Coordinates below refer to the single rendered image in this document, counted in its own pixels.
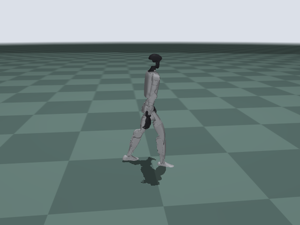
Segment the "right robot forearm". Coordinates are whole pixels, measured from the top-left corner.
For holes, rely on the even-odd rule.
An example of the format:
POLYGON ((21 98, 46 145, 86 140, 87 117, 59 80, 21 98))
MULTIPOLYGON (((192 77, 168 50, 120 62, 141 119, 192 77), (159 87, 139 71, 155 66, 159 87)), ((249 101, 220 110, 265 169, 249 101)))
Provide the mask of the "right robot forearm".
POLYGON ((153 105, 155 103, 156 97, 157 97, 156 94, 153 93, 153 94, 151 94, 151 96, 148 100, 148 105, 147 105, 147 108, 146 108, 146 111, 148 111, 148 115, 151 115, 151 111, 152 111, 153 105))

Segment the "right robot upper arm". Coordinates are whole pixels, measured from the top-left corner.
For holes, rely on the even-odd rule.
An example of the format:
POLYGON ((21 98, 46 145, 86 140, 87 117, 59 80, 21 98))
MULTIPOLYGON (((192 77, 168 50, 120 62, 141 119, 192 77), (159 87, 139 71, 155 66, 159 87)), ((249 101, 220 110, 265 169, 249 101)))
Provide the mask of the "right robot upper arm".
MULTIPOLYGON (((157 90, 158 83, 160 81, 160 76, 157 74, 153 74, 151 80, 152 80, 152 84, 151 84, 151 89, 150 89, 150 96, 151 96, 151 94, 155 93, 155 91, 157 90)), ((156 96, 157 96, 157 94, 156 94, 156 96)))

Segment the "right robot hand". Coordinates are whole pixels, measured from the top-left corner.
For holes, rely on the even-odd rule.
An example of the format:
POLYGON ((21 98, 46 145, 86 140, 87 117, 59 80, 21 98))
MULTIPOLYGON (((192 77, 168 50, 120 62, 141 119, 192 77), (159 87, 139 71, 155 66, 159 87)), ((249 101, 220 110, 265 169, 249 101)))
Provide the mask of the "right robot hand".
POLYGON ((148 129, 151 125, 151 119, 150 119, 151 115, 148 115, 148 111, 146 111, 145 116, 146 116, 145 125, 142 128, 148 129))

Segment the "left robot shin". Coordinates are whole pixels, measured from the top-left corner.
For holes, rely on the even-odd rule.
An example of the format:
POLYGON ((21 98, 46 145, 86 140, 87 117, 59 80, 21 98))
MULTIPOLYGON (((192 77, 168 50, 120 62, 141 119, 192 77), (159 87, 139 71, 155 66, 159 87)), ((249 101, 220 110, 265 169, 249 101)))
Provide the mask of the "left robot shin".
MULTIPOLYGON (((141 135, 141 137, 142 137, 142 135, 141 135)), ((129 150, 128 150, 128 153, 127 153, 128 157, 130 157, 132 155, 132 153, 134 152, 134 150, 137 147, 141 137, 136 138, 134 135, 132 135, 131 141, 129 143, 130 147, 129 147, 129 150)))

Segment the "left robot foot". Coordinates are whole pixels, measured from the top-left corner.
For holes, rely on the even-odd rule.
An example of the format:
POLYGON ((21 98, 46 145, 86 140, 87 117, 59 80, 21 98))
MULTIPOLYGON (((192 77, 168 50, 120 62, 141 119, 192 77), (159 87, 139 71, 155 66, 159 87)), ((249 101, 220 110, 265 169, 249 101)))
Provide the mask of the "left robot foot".
POLYGON ((128 155, 124 155, 123 156, 123 158, 122 158, 122 160, 131 160, 131 161, 136 161, 136 160, 138 160, 139 158, 138 157, 134 157, 134 156, 130 156, 130 157, 128 157, 128 155))

